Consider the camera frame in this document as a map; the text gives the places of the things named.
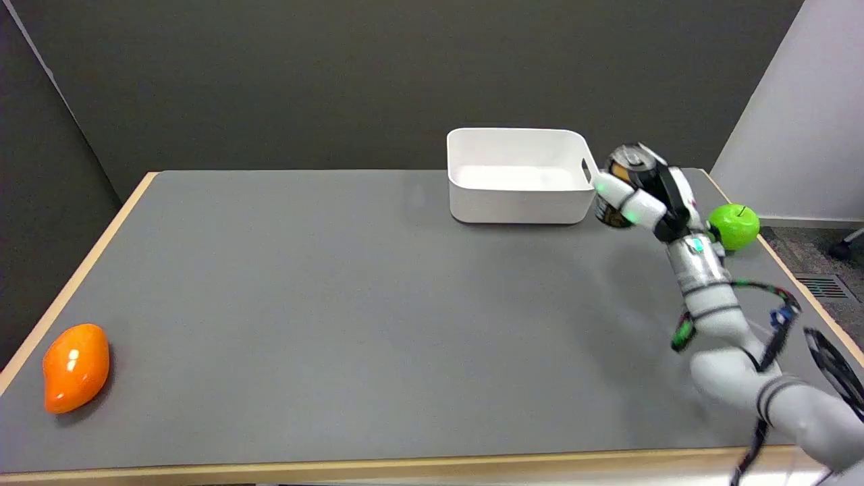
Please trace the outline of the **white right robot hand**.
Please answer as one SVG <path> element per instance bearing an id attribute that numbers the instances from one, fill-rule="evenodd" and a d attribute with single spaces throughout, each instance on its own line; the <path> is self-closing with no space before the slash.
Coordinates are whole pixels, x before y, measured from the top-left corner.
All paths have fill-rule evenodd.
<path id="1" fill-rule="evenodd" d="M 641 142 L 616 147 L 605 169 L 593 179 L 595 217 L 608 227 L 624 230 L 639 225 L 664 244 L 686 235 L 706 234 L 722 251 L 721 236 L 704 223 L 689 180 Z"/>

